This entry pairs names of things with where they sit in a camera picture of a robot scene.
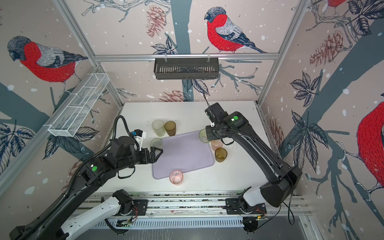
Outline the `clear green glass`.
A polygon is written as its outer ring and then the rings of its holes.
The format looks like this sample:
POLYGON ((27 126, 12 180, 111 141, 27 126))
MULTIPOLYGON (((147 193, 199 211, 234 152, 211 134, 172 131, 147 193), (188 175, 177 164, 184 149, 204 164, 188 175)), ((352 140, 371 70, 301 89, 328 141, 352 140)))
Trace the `clear green glass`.
POLYGON ((202 141, 203 143, 210 143, 210 142, 211 142, 211 141, 208 139, 206 129, 202 129, 202 130, 199 132, 199 139, 200 139, 200 141, 202 141))

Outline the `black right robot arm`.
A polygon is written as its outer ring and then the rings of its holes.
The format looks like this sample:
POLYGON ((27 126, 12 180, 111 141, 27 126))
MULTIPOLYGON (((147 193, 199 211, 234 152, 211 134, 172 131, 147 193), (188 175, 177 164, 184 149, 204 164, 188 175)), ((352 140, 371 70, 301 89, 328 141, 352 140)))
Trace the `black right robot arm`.
POLYGON ((206 126, 208 140, 233 139, 255 161, 266 176, 267 182, 249 187, 239 197, 240 209, 248 214, 253 207, 268 203, 278 208, 292 196, 302 176, 298 166, 290 166, 275 154, 258 136, 249 121, 240 113, 228 114, 219 103, 208 105, 205 113, 211 125, 206 126))

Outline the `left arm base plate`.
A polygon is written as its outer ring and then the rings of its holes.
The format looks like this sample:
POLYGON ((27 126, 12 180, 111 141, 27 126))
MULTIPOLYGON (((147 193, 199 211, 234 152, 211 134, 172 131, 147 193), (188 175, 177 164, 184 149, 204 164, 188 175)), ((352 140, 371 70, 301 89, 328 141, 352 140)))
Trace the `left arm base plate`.
POLYGON ((119 215, 120 216, 145 216, 148 200, 131 200, 121 205, 119 215))

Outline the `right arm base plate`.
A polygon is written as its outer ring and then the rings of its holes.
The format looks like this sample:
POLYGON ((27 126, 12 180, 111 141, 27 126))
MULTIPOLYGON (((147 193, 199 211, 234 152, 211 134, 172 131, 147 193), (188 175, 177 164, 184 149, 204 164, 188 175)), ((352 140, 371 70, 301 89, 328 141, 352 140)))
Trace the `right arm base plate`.
POLYGON ((240 204, 240 200, 236 198, 227 198, 225 199, 225 206, 223 207, 226 210, 227 215, 266 215, 267 210, 265 204, 258 204, 253 207, 246 207, 245 204, 240 204))

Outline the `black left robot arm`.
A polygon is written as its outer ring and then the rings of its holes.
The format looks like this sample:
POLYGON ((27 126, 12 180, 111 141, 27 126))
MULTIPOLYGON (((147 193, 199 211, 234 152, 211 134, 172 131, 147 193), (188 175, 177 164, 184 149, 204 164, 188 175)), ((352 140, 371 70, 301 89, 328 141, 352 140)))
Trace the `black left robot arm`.
POLYGON ((124 190, 113 193, 107 201, 86 212, 86 221, 70 220, 73 212, 120 170, 135 169, 137 165, 154 164, 163 150, 140 148, 132 136, 111 142, 75 171, 66 191, 45 212, 26 226, 10 232, 12 240, 69 240, 75 239, 101 220, 118 213, 127 215, 134 208, 131 196, 124 190))

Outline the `pale green textured glass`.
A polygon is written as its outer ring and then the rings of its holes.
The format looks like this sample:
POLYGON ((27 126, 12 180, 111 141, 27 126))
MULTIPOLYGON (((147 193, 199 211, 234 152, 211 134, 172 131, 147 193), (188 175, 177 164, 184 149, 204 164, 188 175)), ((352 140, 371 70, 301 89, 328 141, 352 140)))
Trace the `pale green textured glass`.
POLYGON ((154 147, 154 148, 162 149, 163 148, 163 141, 160 138, 154 138, 151 140, 150 146, 154 147))

